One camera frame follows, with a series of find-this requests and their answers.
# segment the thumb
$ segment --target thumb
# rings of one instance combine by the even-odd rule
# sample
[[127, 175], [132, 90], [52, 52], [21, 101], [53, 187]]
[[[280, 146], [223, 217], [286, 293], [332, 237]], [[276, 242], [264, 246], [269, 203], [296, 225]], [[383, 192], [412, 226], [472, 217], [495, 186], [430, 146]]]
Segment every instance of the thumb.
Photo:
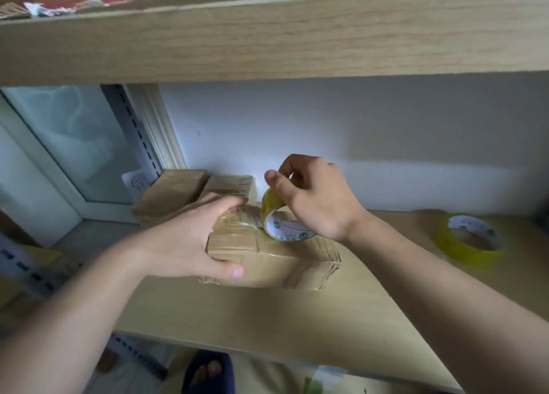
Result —
[[200, 274], [225, 280], [239, 279], [244, 274], [244, 268], [232, 261], [219, 261], [207, 256], [200, 266]]
[[295, 187], [289, 178], [279, 173], [278, 171], [269, 170], [265, 173], [265, 181], [278, 196], [288, 203], [299, 189]]

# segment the slipper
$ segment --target slipper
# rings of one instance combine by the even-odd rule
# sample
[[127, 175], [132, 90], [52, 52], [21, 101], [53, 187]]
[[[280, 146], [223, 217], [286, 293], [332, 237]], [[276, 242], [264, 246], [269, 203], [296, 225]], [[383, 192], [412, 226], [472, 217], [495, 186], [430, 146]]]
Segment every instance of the slipper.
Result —
[[[189, 388], [198, 368], [202, 365], [208, 366], [211, 361], [220, 363], [221, 374], [208, 377], [208, 379]], [[230, 361], [229, 355], [221, 352], [198, 351], [185, 371], [181, 394], [236, 394], [233, 363]]]

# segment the floor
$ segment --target floor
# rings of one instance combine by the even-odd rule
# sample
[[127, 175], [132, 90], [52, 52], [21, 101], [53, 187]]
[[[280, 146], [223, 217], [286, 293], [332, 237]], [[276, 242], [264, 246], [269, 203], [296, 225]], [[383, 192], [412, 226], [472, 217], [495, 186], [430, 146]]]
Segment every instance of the floor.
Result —
[[[138, 231], [134, 224], [84, 220], [63, 237], [55, 248], [72, 254], [78, 262], [89, 263], [110, 245]], [[163, 383], [139, 365], [118, 360], [107, 374], [97, 371], [90, 379], [86, 394], [180, 394], [183, 372], [196, 349], [175, 347], [165, 343], [144, 341], [148, 351], [170, 368]], [[288, 366], [245, 354], [231, 354], [237, 392], [239, 394], [302, 394], [306, 377], [313, 377], [314, 368]], [[417, 386], [345, 375], [335, 385], [334, 394], [419, 394], [427, 393]]]

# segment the wooden shelf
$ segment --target wooden shelf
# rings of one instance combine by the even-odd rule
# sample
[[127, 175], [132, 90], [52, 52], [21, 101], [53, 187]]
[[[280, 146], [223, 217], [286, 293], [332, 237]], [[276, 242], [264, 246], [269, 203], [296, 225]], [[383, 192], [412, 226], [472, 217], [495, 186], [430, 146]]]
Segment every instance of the wooden shelf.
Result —
[[[440, 213], [375, 212], [439, 253], [430, 234]], [[488, 218], [506, 250], [487, 270], [463, 268], [549, 319], [549, 237], [530, 221]], [[335, 365], [362, 377], [458, 384], [370, 271], [341, 248], [343, 266], [323, 291], [258, 290], [147, 278], [116, 329], [173, 344], [244, 351], [267, 360]]]
[[0, 23], [0, 85], [549, 69], [547, 0], [247, 0]]

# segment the tape roll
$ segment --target tape roll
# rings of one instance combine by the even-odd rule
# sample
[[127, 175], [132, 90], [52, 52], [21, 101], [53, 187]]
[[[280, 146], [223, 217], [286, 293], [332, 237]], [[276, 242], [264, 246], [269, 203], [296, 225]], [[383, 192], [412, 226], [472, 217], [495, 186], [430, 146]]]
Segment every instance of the tape roll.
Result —
[[[452, 230], [468, 231], [482, 239], [490, 249], [467, 245]], [[491, 224], [463, 213], [445, 216], [435, 244], [450, 258], [472, 266], [491, 266], [504, 248], [500, 235]]]
[[316, 236], [303, 222], [289, 219], [289, 213], [278, 211], [284, 201], [272, 189], [267, 189], [261, 199], [261, 222], [265, 232], [278, 241], [300, 241]]

